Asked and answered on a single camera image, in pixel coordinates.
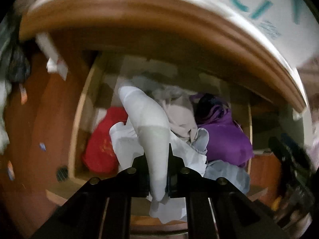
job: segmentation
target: metal screw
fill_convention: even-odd
[[[187,167],[183,167],[183,168],[181,169],[181,173],[182,173],[182,174],[189,174],[189,173],[190,173],[190,169],[187,168]]]
[[[228,183],[228,180],[224,177],[219,177],[217,179],[217,182],[220,184],[220,185],[226,185]]]
[[[126,172],[127,172],[128,174],[134,174],[134,173],[136,173],[136,169],[135,169],[134,167],[130,167],[130,168],[128,168],[128,169],[126,170]]]
[[[100,182],[100,179],[98,177],[93,177],[90,179],[90,184],[91,185],[96,185]]]

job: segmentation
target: gray fabric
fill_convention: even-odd
[[[19,45],[20,17],[10,10],[0,23],[0,80],[24,82],[31,73],[30,64]]]
[[[245,169],[223,162],[222,160],[208,163],[204,177],[211,180],[224,177],[242,193],[246,194],[249,191],[250,177]]]
[[[152,95],[165,111],[171,131],[183,141],[193,142],[197,134],[197,125],[189,95],[178,86],[157,89]]]
[[[200,127],[197,129],[197,134],[193,140],[193,142],[187,142],[187,144],[193,148],[197,153],[201,155],[206,155],[207,149],[206,146],[209,141],[209,133],[206,129]]]
[[[0,155],[4,153],[9,144],[9,137],[5,131],[3,111],[6,104],[7,96],[11,92],[11,84],[7,80],[0,80]]]

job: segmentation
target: wooden furniture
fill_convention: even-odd
[[[120,56],[172,64],[167,72],[175,66],[179,78],[165,80],[182,88],[215,93],[213,87],[218,83],[219,92],[231,102],[233,118],[250,140],[250,91],[276,107],[289,103],[302,112],[306,106],[287,70],[268,50],[220,15],[181,0],[52,0],[23,16],[20,40],[40,32],[49,33],[69,67],[69,75],[76,76],[83,87],[71,137],[70,180],[47,191],[48,198],[58,204],[95,176],[84,167],[80,154],[90,135],[99,92],[103,91],[103,73],[107,75],[103,96],[108,107],[114,105],[112,101],[116,104],[113,91],[123,74],[118,67]],[[108,53],[98,57],[91,68],[83,56],[87,50]],[[252,189],[252,199],[264,193],[263,189]],[[158,219],[133,215],[131,227],[175,231],[186,229],[187,224],[176,221],[163,225]]]
[[[268,50],[223,17],[181,0],[52,0],[23,16],[20,40],[44,31],[82,85],[90,67],[81,51],[109,49],[200,68],[298,112],[306,106]]]
[[[251,186],[261,186],[268,188],[266,193],[259,199],[269,207],[279,196],[278,189],[281,180],[281,164],[273,154],[258,155],[252,159],[251,163]]]

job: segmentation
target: light blue cloth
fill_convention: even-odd
[[[206,155],[206,146],[209,141],[209,133],[206,129],[200,127],[197,129],[197,134],[193,142],[187,141],[186,143],[193,148],[197,153],[201,155]]]
[[[246,194],[249,191],[250,177],[245,169],[223,162],[222,160],[208,163],[204,177],[211,180],[217,180],[219,177],[224,177],[242,193]]]

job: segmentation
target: open drawer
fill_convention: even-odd
[[[69,151],[69,177],[83,185],[96,176],[81,161],[87,141],[100,118],[102,109],[122,106],[117,95],[118,86],[124,80],[134,78],[134,84],[145,88],[149,80],[162,84],[177,85],[187,93],[208,92],[222,96],[232,108],[233,119],[244,133],[252,139],[250,92],[237,85],[228,84],[194,68],[179,68],[175,65],[142,57],[102,52],[93,64],[84,85],[74,119]]]
[[[142,87],[147,85],[145,76],[162,84],[178,85],[189,94],[208,92],[222,96],[232,108],[233,119],[241,124],[244,133],[252,140],[250,91],[247,89],[229,84],[195,68],[181,69],[175,65],[157,60],[113,52],[101,52],[87,77],[74,119],[69,151],[68,169],[70,179],[47,190],[47,197],[50,200],[59,205],[63,204],[81,185],[90,178],[97,176],[82,163],[81,154],[85,152],[87,141],[97,119],[101,117],[99,113],[111,106],[122,106],[116,92],[121,82],[135,77],[135,84]],[[251,200],[256,200],[266,191],[267,189],[252,186],[248,197]],[[151,231],[187,229],[187,223],[181,221],[161,224],[159,219],[148,216],[149,207],[150,202],[147,199],[132,199],[132,227],[143,231],[147,231],[147,229]]]

